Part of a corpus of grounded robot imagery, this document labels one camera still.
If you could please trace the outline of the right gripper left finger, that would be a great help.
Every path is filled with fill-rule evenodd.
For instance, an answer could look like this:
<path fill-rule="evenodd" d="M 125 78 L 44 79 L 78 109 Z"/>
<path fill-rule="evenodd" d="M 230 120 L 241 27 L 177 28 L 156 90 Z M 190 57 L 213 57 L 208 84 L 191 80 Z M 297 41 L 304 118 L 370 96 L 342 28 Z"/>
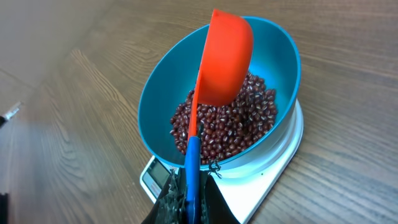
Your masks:
<path fill-rule="evenodd" d="M 186 224 L 187 185 L 185 169 L 172 171 L 152 210 L 142 224 Z"/>

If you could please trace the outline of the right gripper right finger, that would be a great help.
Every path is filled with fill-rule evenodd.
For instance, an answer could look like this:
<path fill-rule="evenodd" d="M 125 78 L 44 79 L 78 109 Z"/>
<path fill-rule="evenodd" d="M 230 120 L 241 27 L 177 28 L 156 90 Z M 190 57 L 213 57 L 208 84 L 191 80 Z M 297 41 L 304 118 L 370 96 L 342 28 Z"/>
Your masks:
<path fill-rule="evenodd" d="M 200 223 L 239 224 L 233 215 L 214 178 L 200 172 Z"/>

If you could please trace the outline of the red scoop with blue handle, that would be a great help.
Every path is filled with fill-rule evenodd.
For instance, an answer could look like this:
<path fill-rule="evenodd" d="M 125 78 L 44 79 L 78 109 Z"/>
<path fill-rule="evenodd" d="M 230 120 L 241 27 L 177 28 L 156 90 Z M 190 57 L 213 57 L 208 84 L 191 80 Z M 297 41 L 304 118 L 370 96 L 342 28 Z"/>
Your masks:
<path fill-rule="evenodd" d="M 219 9 L 212 13 L 192 98 L 185 156 L 187 222 L 200 221 L 200 138 L 197 105 L 224 106 L 238 95 L 248 72 L 254 37 L 242 17 Z"/>

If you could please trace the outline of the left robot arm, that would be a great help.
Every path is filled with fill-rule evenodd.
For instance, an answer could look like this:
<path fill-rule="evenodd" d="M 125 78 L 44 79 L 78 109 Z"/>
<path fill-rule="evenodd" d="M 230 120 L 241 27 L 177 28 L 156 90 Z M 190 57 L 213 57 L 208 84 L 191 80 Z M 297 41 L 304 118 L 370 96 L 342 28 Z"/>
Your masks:
<path fill-rule="evenodd" d="M 9 194 L 0 194 L 0 224 L 8 224 Z"/>

